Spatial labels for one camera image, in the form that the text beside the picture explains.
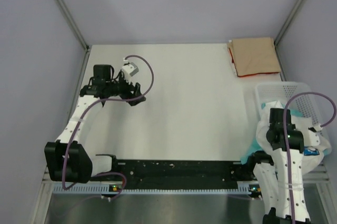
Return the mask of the white printed t shirt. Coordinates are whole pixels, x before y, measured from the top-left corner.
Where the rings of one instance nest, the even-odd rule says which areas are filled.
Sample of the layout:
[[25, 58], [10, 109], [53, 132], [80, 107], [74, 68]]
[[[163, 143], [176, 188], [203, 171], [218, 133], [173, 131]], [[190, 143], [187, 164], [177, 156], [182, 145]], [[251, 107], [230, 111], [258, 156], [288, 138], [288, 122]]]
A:
[[[266, 133], [269, 129], [269, 118], [271, 108], [283, 108], [284, 105], [277, 100], [262, 104], [262, 110], [260, 113], [260, 121], [256, 128], [256, 140], [260, 147], [270, 155], [272, 153], [272, 147], [266, 139]], [[308, 129], [313, 125], [312, 119], [305, 118], [296, 110], [291, 110], [291, 120], [295, 124], [296, 128], [301, 132]], [[319, 136], [320, 143], [310, 145], [307, 140], [304, 141], [304, 157], [302, 160], [302, 174], [305, 175], [314, 170], [323, 160], [323, 158], [331, 153], [332, 147], [325, 137]]]

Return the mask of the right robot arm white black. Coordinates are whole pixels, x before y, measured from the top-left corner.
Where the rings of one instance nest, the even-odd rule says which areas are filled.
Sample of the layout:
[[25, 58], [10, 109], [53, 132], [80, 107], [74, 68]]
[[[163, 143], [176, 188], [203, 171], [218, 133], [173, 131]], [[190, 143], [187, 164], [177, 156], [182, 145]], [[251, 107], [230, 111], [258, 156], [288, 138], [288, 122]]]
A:
[[311, 223], [303, 188], [304, 136], [290, 110], [271, 108], [265, 134], [272, 151], [254, 153], [245, 167], [258, 181], [265, 207], [263, 223]]

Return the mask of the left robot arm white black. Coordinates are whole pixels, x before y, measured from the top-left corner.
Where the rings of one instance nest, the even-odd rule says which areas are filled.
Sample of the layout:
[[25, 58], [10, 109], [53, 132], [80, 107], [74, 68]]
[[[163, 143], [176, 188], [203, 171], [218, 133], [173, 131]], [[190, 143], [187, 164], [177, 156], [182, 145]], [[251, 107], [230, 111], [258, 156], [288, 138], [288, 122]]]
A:
[[88, 135], [106, 99], [117, 97], [131, 106], [146, 100], [141, 94], [140, 84], [131, 81], [138, 71], [134, 63], [125, 62], [114, 77], [112, 66], [94, 65], [93, 76], [80, 90], [75, 111], [64, 131], [44, 148], [51, 180], [87, 183], [100, 173], [108, 180], [118, 177], [120, 171], [116, 157], [95, 153], [87, 144]]

